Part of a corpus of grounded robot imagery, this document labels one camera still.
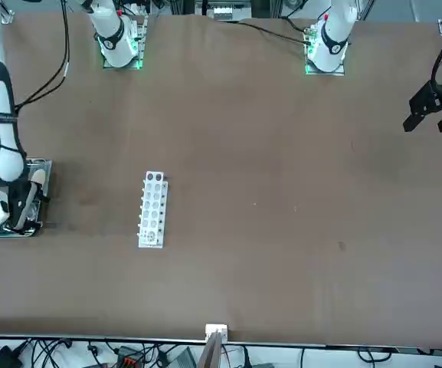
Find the table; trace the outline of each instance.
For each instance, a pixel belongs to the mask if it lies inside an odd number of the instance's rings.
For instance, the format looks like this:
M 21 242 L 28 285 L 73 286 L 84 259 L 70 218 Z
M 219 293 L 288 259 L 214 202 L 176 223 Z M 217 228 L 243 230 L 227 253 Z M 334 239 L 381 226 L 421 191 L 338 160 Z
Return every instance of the table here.
M 439 116 L 401 127 L 436 25 L 359 22 L 330 77 L 198 16 L 153 20 L 144 69 L 104 71 L 87 16 L 69 22 L 69 78 L 19 120 L 53 201 L 40 236 L 0 241 L 0 332 L 442 347 Z M 16 100 L 63 34 L 58 14 L 5 27 Z M 137 248 L 146 170 L 169 177 L 162 250 Z

